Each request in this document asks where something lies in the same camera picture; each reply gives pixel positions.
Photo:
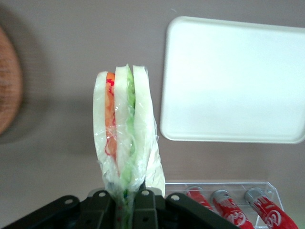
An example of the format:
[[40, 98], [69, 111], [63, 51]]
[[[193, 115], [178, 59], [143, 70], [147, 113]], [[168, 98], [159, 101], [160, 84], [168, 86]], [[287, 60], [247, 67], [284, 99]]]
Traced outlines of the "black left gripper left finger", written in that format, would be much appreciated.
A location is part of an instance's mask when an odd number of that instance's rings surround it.
[[81, 203], [81, 229], [112, 229], [115, 202], [103, 189], [90, 191]]

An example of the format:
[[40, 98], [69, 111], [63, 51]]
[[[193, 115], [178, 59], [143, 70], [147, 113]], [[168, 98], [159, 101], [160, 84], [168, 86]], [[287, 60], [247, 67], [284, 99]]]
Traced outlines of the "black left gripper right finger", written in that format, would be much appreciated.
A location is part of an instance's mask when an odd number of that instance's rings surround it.
[[132, 228], [161, 229], [165, 199], [159, 189], [141, 189], [135, 195]]

